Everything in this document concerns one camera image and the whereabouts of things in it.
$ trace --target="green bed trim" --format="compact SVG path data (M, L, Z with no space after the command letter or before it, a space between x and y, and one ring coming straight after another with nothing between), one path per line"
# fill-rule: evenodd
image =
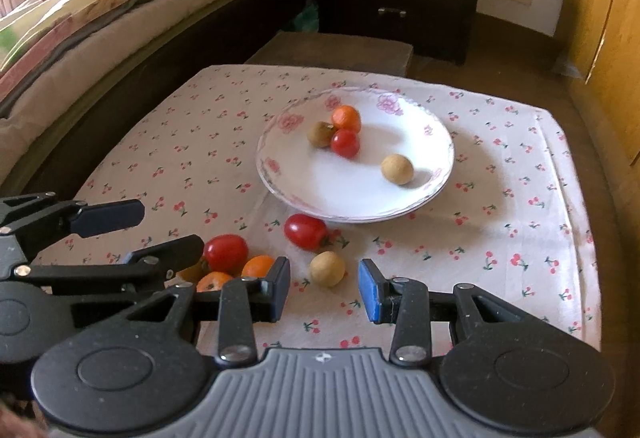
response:
M149 44L123 60L113 70L109 71L100 81L89 88L82 97L78 98L71 107L49 126L20 157L7 178L0 184L0 196L14 196L27 185L36 174L47 156L55 149L73 126L108 93L120 80L143 63L151 54L156 52L171 39L196 24L207 15L229 4L233 0L216 0L201 8L199 11L184 18L164 33L153 39Z

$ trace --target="white plate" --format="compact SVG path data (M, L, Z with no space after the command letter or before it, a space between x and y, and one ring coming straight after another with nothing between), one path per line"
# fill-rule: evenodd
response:
M352 160L313 148L306 132L330 122L340 104L360 112L360 152ZM394 185L382 176L385 156L414 164L414 179ZM369 223L406 214L444 186L454 161L453 142L439 119L401 94L372 88L336 88L293 101L267 124L256 154L268 189L293 208L325 220Z

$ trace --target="plate rim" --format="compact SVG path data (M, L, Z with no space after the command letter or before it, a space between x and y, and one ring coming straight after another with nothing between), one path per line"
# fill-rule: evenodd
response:
M281 192L279 192L279 190L275 189L272 184L270 183L270 180L267 179L267 177L264 175L264 173L266 172L266 170L264 169L264 160L262 158L260 158L260 150L262 148L262 146L264 145L263 140L265 137L265 134L268 131L271 131L271 129L273 129L274 125L277 123L278 119L280 118L280 116L284 113L286 113L287 111L289 111L291 108L294 108L300 104L304 104L305 102L308 102L312 99L321 97L322 95L325 94L330 94L332 92L336 92L339 90L343 90L343 91L347 91L347 92L369 92L372 94L377 94L377 95L384 95L384 94L390 94L390 95L399 95L402 97L403 100L405 100L408 104L415 106L416 108L419 108L420 110L422 110L423 112L425 112L427 115L432 116L443 128L445 133L447 134L447 137L449 139L449 165L448 165L448 169L446 171L444 171L444 179L442 180L442 183L440 184L440 186L430 195L428 196L428 198L425 198L424 200L417 202L417 203L413 203L409 206L407 206L404 209L401 209L398 212L394 212L393 214L388 214L386 216L367 216L367 217L358 217L358 218L354 218L352 216L331 216L331 215L327 215L327 214L321 214L318 212L314 212L310 209L305 209L304 207L297 205L297 204L293 204L287 197L283 196ZM255 151L255 164L256 164L256 169L258 171L258 175L260 176L260 180L262 180L262 183L265 185L265 187L267 187L267 189L271 192L271 194L273 194L274 196L276 196L277 199L279 199L280 201L286 203L289 207L292 207L293 209L296 209L299 212L302 212L303 214L307 214L308 216L312 216L315 218L319 218L321 220L325 220L325 221L329 221L329 222L336 222L336 223L344 223L344 224L368 224L368 223L375 223L375 222L383 222L383 221L387 221L387 220L392 220L395 218L399 218L401 216L404 216L406 214L409 214L410 212L416 211L417 209L420 209L421 207L423 207L424 205L426 205L427 203L429 203L430 201L432 201L438 194L440 194L440 192L442 192L442 190L444 189L445 185L449 182L449 178L451 177L451 174L453 173L453 167L455 166L455 148L454 148L454 142L453 142L453 138L449 132L449 129L447 129L447 127L444 125L444 123L438 118L438 116L433 113L433 111L429 110L428 108L425 108L423 105L419 104L418 102L416 102L415 100L413 100L411 97L407 97L406 95L402 94L402 93L398 93L398 92L393 92L393 91L389 91L389 90L384 90L381 88L371 88L370 86L340 86L338 88L327 88L325 90L321 90L319 92L315 92L314 94L310 94L306 97L301 97L301 98L295 98L292 101L290 101L289 104L287 104L284 108L282 108L277 114L273 115L272 118L269 119L268 123L264 126L264 129L262 130L262 134L260 135L260 137L258 138L258 144L256 147L256 151Z

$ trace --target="bed frame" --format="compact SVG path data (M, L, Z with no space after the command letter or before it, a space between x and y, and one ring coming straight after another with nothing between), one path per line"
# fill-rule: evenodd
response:
M11 193L55 191L60 198L73 198L109 151L169 94L207 66L244 63L306 1L233 0L188 27L111 87L21 190ZM48 130L41 135L47 136Z

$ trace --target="red cherry tomato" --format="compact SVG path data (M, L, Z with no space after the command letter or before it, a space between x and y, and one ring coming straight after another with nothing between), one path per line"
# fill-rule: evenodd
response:
M306 214L294 214L284 223L284 235L304 250L315 250L329 235L329 231L322 220Z
M360 150L358 135L348 129L338 129L331 139L331 149L335 154L345 158L353 158Z
M207 241L203 256L210 271L237 274L249 257L249 248L241 236L223 234Z

